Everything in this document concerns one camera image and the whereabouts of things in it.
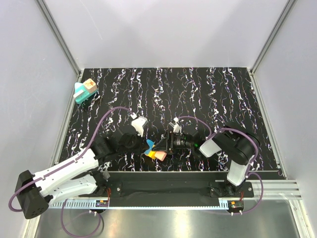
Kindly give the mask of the pink plug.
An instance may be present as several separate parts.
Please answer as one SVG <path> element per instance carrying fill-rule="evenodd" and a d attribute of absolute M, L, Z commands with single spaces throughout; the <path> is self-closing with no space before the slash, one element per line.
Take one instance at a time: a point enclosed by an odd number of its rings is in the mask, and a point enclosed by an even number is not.
<path fill-rule="evenodd" d="M 163 152 L 163 151 L 156 151 L 155 152 L 155 158 L 157 160 L 160 160 L 160 161 L 164 161 L 164 159 L 166 158 L 167 156 L 167 153 L 166 152 Z"/>

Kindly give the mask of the blue plug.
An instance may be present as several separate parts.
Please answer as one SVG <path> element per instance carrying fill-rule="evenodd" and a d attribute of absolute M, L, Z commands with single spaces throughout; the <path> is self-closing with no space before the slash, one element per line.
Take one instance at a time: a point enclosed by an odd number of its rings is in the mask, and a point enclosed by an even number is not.
<path fill-rule="evenodd" d="M 147 142 L 147 145 L 148 145 L 149 148 L 144 152 L 144 154 L 148 155 L 148 154 L 151 153 L 152 148 L 153 148 L 155 143 L 153 141 L 151 141 L 150 139 L 147 139 L 146 142 Z"/>

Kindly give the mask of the yellow cube socket adapter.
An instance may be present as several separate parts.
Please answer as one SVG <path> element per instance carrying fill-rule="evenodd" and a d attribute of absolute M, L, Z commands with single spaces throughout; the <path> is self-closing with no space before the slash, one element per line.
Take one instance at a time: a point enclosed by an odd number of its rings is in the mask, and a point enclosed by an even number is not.
<path fill-rule="evenodd" d="M 155 160 L 158 158 L 158 151 L 150 151 L 150 152 L 147 152 L 145 153 L 145 155 L 149 158 L 151 158 L 152 160 Z"/>

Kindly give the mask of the beige wooden plug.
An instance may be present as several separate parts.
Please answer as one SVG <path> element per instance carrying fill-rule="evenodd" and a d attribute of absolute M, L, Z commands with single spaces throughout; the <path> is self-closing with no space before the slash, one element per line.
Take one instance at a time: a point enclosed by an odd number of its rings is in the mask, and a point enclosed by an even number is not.
<path fill-rule="evenodd" d="M 91 78 L 87 79 L 86 81 L 83 82 L 84 88 L 87 92 L 90 94 L 95 93 L 97 91 L 97 85 L 94 80 Z"/>

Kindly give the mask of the teal socket block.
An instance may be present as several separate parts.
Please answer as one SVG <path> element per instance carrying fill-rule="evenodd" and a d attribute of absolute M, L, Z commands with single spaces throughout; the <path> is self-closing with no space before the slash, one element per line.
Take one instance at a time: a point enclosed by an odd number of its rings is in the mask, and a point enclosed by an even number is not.
<path fill-rule="evenodd" d="M 94 86 L 89 85 L 87 88 L 84 83 L 76 82 L 74 84 L 73 98 L 77 104 L 83 103 L 85 100 L 93 96 L 97 92 L 98 88 L 96 84 Z"/>

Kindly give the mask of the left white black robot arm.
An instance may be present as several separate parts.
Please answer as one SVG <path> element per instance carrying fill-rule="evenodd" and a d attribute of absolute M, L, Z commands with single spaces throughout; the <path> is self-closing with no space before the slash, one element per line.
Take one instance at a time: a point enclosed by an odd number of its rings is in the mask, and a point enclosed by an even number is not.
<path fill-rule="evenodd" d="M 34 174 L 23 171 L 13 195 L 21 207 L 18 211 L 25 219 L 33 219 L 60 200 L 91 193 L 102 196 L 107 184 L 94 177 L 98 167 L 118 155 L 142 153 L 147 149 L 144 130 L 126 125 L 105 137 L 93 139 L 91 145 L 53 167 Z"/>

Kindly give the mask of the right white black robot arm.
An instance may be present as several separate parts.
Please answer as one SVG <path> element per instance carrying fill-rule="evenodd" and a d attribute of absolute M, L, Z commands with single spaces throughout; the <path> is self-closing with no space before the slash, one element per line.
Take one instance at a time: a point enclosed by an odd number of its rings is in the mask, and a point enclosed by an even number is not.
<path fill-rule="evenodd" d="M 231 160 L 229 172 L 224 182 L 211 182 L 210 190 L 215 197 L 238 197 L 244 193 L 243 185 L 259 147 L 260 142 L 254 134 L 242 127 L 227 125 L 206 139 L 196 130 L 167 130 L 163 138 L 154 143 L 151 151 L 171 155 L 178 150 L 189 149 L 199 160 L 224 152 Z"/>

